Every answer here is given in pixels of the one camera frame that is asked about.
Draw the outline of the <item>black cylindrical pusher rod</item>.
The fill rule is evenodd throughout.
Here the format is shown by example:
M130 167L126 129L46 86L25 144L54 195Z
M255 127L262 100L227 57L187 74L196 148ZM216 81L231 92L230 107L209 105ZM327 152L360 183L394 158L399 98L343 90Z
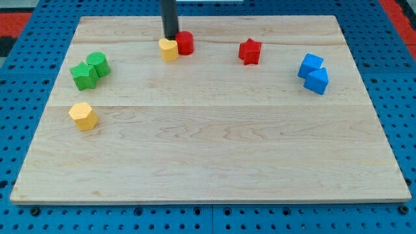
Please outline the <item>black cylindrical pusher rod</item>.
M174 40L179 32L176 0L160 0L162 26L166 39Z

